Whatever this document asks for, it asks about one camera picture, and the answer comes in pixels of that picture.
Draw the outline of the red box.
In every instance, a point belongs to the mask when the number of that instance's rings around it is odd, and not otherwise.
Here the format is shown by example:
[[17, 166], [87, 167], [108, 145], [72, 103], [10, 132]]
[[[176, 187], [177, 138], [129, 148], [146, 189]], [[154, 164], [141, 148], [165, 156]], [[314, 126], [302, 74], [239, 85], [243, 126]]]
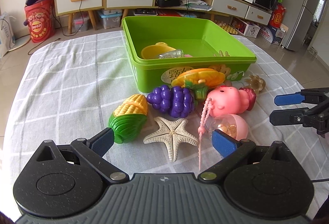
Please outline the red box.
[[171, 10], [171, 9], [157, 9], [157, 15], [158, 16], [170, 16], [170, 17], [181, 17], [181, 15], [177, 11]]

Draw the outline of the grey checked table cloth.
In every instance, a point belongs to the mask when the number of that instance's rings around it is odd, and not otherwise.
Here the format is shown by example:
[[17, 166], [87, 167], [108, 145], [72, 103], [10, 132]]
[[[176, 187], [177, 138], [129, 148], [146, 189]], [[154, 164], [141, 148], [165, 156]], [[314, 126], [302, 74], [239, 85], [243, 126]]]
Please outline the grey checked table cloth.
[[[242, 114], [248, 138], [258, 145], [283, 141], [311, 179], [315, 197], [308, 215], [313, 217], [328, 196], [328, 143], [313, 128], [273, 126], [269, 115], [274, 98], [301, 90], [301, 84], [265, 51], [247, 38], [242, 42], [257, 58], [247, 74], [262, 77], [266, 86], [252, 110]], [[91, 138], [107, 127], [112, 112], [138, 93], [121, 31], [106, 32], [54, 42], [30, 58], [18, 87], [5, 131], [1, 168], [1, 211], [17, 220], [20, 211], [13, 198], [13, 184], [38, 146], [46, 139], [69, 144]], [[171, 162], [163, 143], [144, 144], [144, 137], [158, 129], [159, 112], [150, 108], [141, 133], [131, 143], [115, 144], [105, 158], [127, 174], [197, 172], [220, 160], [210, 137], [202, 147], [183, 143]]]

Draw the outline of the purple toy grapes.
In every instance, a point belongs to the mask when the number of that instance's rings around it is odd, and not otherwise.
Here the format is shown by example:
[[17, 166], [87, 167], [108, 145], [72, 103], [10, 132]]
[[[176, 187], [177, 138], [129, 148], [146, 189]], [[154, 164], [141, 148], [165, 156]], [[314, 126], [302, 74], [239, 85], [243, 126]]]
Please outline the purple toy grapes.
[[162, 85], [154, 88], [146, 98], [155, 110], [172, 118], [186, 118], [195, 108], [192, 91], [188, 88]]

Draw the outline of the orange yellow toy flower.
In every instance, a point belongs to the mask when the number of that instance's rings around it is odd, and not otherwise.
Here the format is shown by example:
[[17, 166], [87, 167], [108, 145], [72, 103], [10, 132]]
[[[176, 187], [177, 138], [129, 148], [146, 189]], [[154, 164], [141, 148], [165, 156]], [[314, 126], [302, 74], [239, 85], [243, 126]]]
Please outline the orange yellow toy flower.
[[171, 82], [171, 86], [188, 88], [196, 100], [205, 101], [208, 91], [222, 84], [225, 79], [225, 74], [215, 69], [199, 68], [180, 74]]

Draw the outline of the toy corn cob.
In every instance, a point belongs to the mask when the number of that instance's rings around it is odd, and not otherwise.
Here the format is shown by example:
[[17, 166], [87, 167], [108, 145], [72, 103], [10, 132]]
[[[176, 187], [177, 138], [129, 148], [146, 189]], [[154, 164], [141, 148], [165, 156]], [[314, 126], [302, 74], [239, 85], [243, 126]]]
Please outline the toy corn cob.
[[148, 103], [142, 94], [128, 97], [111, 114], [108, 127], [114, 132], [114, 142], [129, 143], [138, 137], [148, 119]]

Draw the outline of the yellow egg tray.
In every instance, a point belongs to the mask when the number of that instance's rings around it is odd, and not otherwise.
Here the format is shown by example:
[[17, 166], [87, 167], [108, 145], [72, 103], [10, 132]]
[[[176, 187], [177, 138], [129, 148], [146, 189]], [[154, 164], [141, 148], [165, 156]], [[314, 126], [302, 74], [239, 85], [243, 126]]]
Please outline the yellow egg tray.
[[232, 27], [231, 25], [229, 25], [229, 24], [227, 24], [223, 21], [215, 20], [215, 23], [231, 35], [237, 35], [238, 34], [238, 31], [234, 27]]

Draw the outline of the pink clear capsule ball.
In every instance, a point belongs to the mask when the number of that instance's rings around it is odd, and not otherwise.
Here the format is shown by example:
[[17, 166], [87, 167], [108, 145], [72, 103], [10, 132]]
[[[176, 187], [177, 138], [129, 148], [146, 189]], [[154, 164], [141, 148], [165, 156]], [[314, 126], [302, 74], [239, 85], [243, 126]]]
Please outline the pink clear capsule ball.
[[236, 114], [226, 114], [214, 118], [210, 123], [210, 135], [215, 130], [221, 130], [233, 139], [240, 141], [248, 136], [247, 122]]

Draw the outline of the green plastic bin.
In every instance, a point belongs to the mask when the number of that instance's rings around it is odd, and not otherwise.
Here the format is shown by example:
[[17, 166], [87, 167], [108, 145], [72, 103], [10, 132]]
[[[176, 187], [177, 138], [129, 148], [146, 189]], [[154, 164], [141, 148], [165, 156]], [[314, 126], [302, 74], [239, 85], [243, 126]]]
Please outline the green plastic bin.
[[[170, 16], [127, 16], [122, 21], [127, 53], [139, 91], [147, 93], [171, 84], [180, 74], [197, 68], [220, 66], [228, 80], [241, 80], [255, 54], [210, 20]], [[144, 47], [164, 42], [192, 58], [142, 59]], [[215, 57], [219, 50], [229, 57]]]

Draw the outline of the wooden sideboard with drawers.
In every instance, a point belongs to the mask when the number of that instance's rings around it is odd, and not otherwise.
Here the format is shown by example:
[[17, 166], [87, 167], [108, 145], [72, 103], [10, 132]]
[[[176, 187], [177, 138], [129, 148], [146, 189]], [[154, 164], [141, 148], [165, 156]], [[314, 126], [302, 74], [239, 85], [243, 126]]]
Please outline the wooden sideboard with drawers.
[[[272, 12], [262, 9], [253, 4], [242, 0], [201, 0], [210, 7], [210, 9], [200, 9], [195, 5], [180, 5], [169, 7], [172, 10], [183, 10], [210, 14], [210, 19], [215, 20], [216, 15], [227, 17], [237, 17], [252, 21], [262, 25], [267, 25], [272, 16]], [[156, 0], [105, 0], [105, 9], [123, 9], [124, 15], [127, 15], [129, 9], [137, 8], [157, 8]]]

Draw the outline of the clear plastic jar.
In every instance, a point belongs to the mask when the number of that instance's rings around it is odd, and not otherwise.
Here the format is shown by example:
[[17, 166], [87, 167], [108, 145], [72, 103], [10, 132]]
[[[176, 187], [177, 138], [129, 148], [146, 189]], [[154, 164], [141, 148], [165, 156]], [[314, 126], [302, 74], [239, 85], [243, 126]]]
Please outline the clear plastic jar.
[[182, 50], [172, 50], [158, 55], [158, 59], [184, 58], [184, 57], [185, 55]]

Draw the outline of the pink rubber pig toy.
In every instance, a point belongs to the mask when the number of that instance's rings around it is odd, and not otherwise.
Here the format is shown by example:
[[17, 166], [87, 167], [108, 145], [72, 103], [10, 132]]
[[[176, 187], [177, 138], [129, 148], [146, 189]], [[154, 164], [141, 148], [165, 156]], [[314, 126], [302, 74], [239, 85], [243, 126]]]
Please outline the pink rubber pig toy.
[[210, 91], [210, 116], [213, 118], [226, 114], [241, 114], [252, 110], [256, 101], [256, 93], [251, 88], [220, 86]]

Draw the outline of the white shopping bag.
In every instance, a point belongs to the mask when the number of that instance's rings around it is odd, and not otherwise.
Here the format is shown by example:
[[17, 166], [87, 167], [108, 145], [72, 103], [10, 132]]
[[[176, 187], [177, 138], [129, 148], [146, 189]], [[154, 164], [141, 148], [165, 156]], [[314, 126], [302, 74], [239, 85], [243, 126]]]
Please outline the white shopping bag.
[[0, 28], [0, 58], [3, 58], [3, 56], [15, 46], [16, 42], [10, 16], [7, 13], [1, 15]]

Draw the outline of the clear storage box blue lid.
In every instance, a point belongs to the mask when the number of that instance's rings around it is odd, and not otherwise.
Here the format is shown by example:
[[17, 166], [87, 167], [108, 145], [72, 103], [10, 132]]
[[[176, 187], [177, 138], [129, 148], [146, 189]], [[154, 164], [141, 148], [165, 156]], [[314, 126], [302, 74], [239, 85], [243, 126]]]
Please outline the clear storage box blue lid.
[[101, 10], [97, 11], [104, 29], [118, 28], [121, 25], [122, 12], [105, 15]]

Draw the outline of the white starfish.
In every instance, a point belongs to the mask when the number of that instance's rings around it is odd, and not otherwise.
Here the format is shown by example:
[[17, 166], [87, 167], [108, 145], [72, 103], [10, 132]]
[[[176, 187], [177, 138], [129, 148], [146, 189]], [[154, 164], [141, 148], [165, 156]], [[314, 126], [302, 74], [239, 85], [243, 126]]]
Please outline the white starfish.
[[147, 135], [143, 139], [143, 143], [164, 143], [168, 152], [168, 158], [171, 162], [177, 161], [178, 150], [181, 143], [198, 146], [198, 139], [186, 130], [188, 120], [179, 118], [178, 120], [170, 121], [163, 117], [155, 117], [154, 121], [158, 124], [159, 128], [155, 132]]

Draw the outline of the yellow toy cup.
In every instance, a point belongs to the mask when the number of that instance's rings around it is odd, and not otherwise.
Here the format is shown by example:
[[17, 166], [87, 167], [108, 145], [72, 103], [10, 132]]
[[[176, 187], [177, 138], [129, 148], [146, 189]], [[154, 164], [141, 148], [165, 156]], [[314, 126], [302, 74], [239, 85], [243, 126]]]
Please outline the yellow toy cup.
[[168, 44], [164, 42], [158, 42], [155, 43], [154, 45], [149, 45], [147, 47], [144, 47], [141, 51], [141, 58], [142, 59], [158, 59], [158, 56], [164, 53], [167, 53], [169, 51], [174, 51], [176, 50], [173, 47], [168, 46]]

